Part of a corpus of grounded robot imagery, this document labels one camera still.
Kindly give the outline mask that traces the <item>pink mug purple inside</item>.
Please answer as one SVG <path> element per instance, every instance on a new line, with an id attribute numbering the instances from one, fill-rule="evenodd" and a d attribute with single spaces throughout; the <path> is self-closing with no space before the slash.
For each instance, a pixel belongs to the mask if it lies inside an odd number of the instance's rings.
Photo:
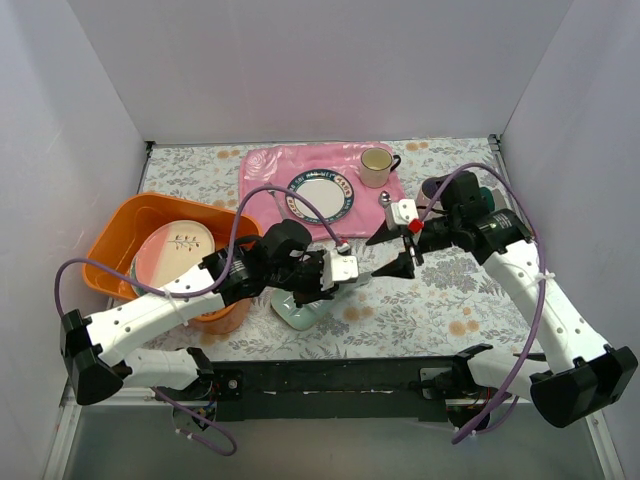
<path id="1" fill-rule="evenodd" d="M 430 177 L 425 179 L 422 182 L 421 186 L 419 187 L 419 190 L 416 196 L 416 206 L 417 207 L 428 206 L 445 179 L 446 179 L 446 176 Z"/>

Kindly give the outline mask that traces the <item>light green divided tray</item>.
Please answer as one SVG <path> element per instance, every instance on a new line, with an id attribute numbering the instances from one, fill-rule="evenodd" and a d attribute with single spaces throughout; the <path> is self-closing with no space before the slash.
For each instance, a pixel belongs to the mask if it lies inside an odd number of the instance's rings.
<path id="1" fill-rule="evenodd" d="M 292 293 L 276 289 L 272 293 L 270 305 L 275 314 L 291 328 L 305 331 L 324 317 L 337 302 L 366 285 L 371 278 L 370 272 L 362 273 L 355 283 L 341 284 L 332 299 L 317 300 L 300 307 L 296 306 Z"/>

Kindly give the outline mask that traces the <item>dark green mug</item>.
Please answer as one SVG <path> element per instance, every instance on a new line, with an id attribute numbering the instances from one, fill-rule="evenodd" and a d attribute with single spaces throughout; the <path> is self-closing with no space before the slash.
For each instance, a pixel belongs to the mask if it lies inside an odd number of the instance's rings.
<path id="1" fill-rule="evenodd" d="M 488 187 L 480 187 L 479 193 L 480 193 L 481 199 L 486 204 L 488 211 L 494 212 L 496 210 L 496 200 L 494 198 L 493 191 Z"/>

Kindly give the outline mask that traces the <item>cream and pink branch plate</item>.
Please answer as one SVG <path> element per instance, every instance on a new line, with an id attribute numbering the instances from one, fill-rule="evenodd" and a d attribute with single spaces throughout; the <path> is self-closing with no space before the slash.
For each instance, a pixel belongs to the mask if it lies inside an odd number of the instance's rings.
<path id="1" fill-rule="evenodd" d="M 167 223 L 142 244 L 129 274 L 139 283 L 160 289 L 215 251 L 210 230 L 192 220 Z"/>

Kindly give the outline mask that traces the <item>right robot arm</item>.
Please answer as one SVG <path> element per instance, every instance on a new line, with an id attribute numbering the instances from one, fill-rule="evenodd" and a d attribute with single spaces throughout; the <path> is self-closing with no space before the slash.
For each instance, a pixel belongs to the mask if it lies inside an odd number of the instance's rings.
<path id="1" fill-rule="evenodd" d="M 494 207 L 472 172 L 428 184 L 426 205 L 380 193 L 385 220 L 368 242 L 400 238 L 404 250 L 375 276 L 412 279 L 424 254 L 458 247 L 501 286 L 530 331 L 520 353 L 502 355 L 488 344 L 467 348 L 423 387 L 469 398 L 494 389 L 486 412 L 507 397 L 525 398 L 557 428 L 615 403 L 638 360 L 630 348 L 612 347 L 577 311 L 547 269 L 536 234 L 514 211 Z"/>

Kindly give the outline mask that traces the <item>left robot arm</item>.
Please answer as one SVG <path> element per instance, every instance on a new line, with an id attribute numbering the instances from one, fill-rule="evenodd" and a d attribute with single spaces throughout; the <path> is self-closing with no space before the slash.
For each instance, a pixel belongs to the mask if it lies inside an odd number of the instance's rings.
<path id="1" fill-rule="evenodd" d="M 264 235 L 246 235 L 202 258 L 162 287 L 120 306 L 83 315 L 61 311 L 60 350 L 78 404 L 99 403 L 125 387 L 165 387 L 193 400 L 213 386 L 199 350 L 147 350 L 146 342 L 206 314 L 256 297 L 267 287 L 292 293 L 299 305 L 329 300 L 338 289 L 335 260 L 348 256 L 340 240 L 310 249 L 300 223 L 283 220 Z"/>

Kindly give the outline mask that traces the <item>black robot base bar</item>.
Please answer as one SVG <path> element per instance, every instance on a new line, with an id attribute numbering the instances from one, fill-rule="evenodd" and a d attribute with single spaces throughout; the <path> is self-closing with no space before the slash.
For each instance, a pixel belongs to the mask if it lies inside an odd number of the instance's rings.
<path id="1" fill-rule="evenodd" d="M 447 403 L 473 412 L 494 395 L 454 377 L 452 356 L 212 362 L 222 421 L 414 418 L 444 422 Z"/>

